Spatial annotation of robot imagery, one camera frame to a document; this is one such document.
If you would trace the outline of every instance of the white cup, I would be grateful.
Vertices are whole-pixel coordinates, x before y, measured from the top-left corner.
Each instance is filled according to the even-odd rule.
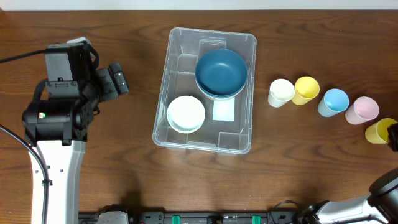
[[[280,78],[271,83],[268,93],[268,103],[275,107],[281,107],[294,96],[295,90],[293,83]]]

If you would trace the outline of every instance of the green connector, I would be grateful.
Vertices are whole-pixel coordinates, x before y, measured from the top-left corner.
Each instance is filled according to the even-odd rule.
[[[172,224],[180,224],[180,216],[179,215],[172,216]]]
[[[253,224],[261,224],[261,216],[253,215]]]

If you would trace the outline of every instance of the white paper card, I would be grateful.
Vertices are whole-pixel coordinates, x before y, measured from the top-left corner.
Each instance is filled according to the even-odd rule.
[[[235,97],[226,101],[214,101],[213,120],[234,121]]]

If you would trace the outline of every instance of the yellow cup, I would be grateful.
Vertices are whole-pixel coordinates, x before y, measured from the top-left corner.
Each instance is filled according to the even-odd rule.
[[[296,105],[304,105],[319,94],[319,83],[312,77],[301,77],[294,85],[295,94],[292,99]]]
[[[366,129],[366,140],[373,144],[387,144],[389,142],[387,128],[396,123],[397,121],[394,119],[381,119],[379,122],[374,123]]]

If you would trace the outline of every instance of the white wall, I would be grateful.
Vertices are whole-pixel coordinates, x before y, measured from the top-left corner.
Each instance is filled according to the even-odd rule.
[[[3,10],[398,9],[398,0],[0,0]]]

